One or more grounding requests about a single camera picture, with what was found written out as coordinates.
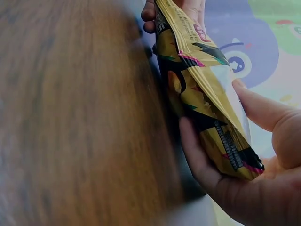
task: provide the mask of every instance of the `finger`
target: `finger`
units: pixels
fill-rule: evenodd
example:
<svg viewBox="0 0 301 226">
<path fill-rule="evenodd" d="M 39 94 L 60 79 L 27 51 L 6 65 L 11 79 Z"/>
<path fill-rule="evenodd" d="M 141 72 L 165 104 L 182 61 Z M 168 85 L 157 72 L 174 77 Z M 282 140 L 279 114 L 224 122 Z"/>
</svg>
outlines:
<svg viewBox="0 0 301 226">
<path fill-rule="evenodd" d="M 233 81 L 233 87 L 241 100 L 250 120 L 267 131 L 273 131 L 277 123 L 294 108 L 256 94 L 244 87 L 240 80 Z"/>
<path fill-rule="evenodd" d="M 155 23 L 153 21 L 145 22 L 143 28 L 147 33 L 152 34 L 155 32 Z"/>
<path fill-rule="evenodd" d="M 177 5 L 179 5 L 182 10 L 195 22 L 198 22 L 198 12 L 201 7 L 201 1 L 199 0 L 178 0 Z"/>
<path fill-rule="evenodd" d="M 198 11 L 198 23 L 201 25 L 203 31 L 206 33 L 206 28 L 205 28 L 205 2 L 206 0 L 201 1 L 201 6 Z"/>
<path fill-rule="evenodd" d="M 267 178 L 274 179 L 277 175 L 279 175 L 279 173 L 285 171 L 285 169 L 279 164 L 279 160 L 277 156 L 274 156 L 270 159 L 261 158 L 261 160 L 262 163 L 264 164 L 265 171 L 255 180 L 261 180 Z"/>
<path fill-rule="evenodd" d="M 154 0 L 146 0 L 145 6 L 141 13 L 141 18 L 145 22 L 152 21 L 156 17 Z"/>
<path fill-rule="evenodd" d="M 301 166 L 300 122 L 301 112 L 295 110 L 280 120 L 273 130 L 273 148 L 280 166 L 287 170 Z"/>
<path fill-rule="evenodd" d="M 213 194 L 222 175 L 211 165 L 190 120 L 181 118 L 179 126 L 182 146 L 190 170 L 205 191 Z"/>
</svg>

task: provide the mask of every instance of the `snack bag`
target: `snack bag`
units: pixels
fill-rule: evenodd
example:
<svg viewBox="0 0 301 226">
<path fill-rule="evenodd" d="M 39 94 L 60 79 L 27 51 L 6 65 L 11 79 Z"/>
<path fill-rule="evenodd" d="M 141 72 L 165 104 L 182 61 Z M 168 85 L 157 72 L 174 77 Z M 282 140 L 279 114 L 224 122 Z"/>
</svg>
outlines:
<svg viewBox="0 0 301 226">
<path fill-rule="evenodd" d="M 256 178 L 264 166 L 250 147 L 248 120 L 227 59 L 172 0 L 155 3 L 158 63 L 173 109 L 193 120 L 220 172 Z"/>
</svg>

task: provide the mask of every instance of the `fingernail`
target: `fingernail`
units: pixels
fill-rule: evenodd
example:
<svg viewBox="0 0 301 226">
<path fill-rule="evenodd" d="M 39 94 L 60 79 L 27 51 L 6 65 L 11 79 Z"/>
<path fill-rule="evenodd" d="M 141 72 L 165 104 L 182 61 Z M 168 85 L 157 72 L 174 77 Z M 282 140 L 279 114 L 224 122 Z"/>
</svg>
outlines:
<svg viewBox="0 0 301 226">
<path fill-rule="evenodd" d="M 233 87 L 242 87 L 242 88 L 246 88 L 246 85 L 240 80 L 240 79 L 235 79 L 233 82 L 232 82 L 232 86 Z"/>
</svg>

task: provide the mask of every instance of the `blue cartoon eye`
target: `blue cartoon eye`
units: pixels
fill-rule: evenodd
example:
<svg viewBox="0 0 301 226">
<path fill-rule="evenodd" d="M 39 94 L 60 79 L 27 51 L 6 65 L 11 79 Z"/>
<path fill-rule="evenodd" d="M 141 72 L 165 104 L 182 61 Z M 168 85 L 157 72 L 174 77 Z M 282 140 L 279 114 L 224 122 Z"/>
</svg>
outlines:
<svg viewBox="0 0 301 226">
<path fill-rule="evenodd" d="M 301 25 L 291 25 L 290 27 L 291 33 L 298 39 L 301 39 Z"/>
<path fill-rule="evenodd" d="M 230 51 L 225 53 L 225 57 L 237 78 L 244 78 L 251 72 L 252 62 L 245 53 Z"/>
<path fill-rule="evenodd" d="M 301 34 L 301 27 L 296 26 L 294 29 L 298 34 Z"/>
<path fill-rule="evenodd" d="M 231 65 L 231 68 L 234 73 L 241 72 L 245 68 L 244 61 L 237 56 L 229 58 L 228 62 Z"/>
</svg>

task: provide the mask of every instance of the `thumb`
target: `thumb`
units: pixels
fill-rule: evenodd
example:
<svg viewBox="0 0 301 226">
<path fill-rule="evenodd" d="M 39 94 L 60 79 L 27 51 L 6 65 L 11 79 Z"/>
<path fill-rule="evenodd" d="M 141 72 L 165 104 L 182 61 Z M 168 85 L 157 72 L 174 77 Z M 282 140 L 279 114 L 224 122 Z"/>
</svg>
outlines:
<svg viewBox="0 0 301 226">
<path fill-rule="evenodd" d="M 187 14 L 194 22 L 198 22 L 198 13 L 201 7 L 200 0 L 174 0 L 174 2 Z"/>
<path fill-rule="evenodd" d="M 201 6 L 198 12 L 198 22 L 201 25 L 203 31 L 206 33 L 206 28 L 205 28 L 205 2 L 206 0 L 201 1 Z"/>
<path fill-rule="evenodd" d="M 272 132 L 279 121 L 295 111 L 293 107 L 278 103 L 248 90 L 241 80 L 234 80 L 232 85 L 248 118 L 267 131 Z"/>
</svg>

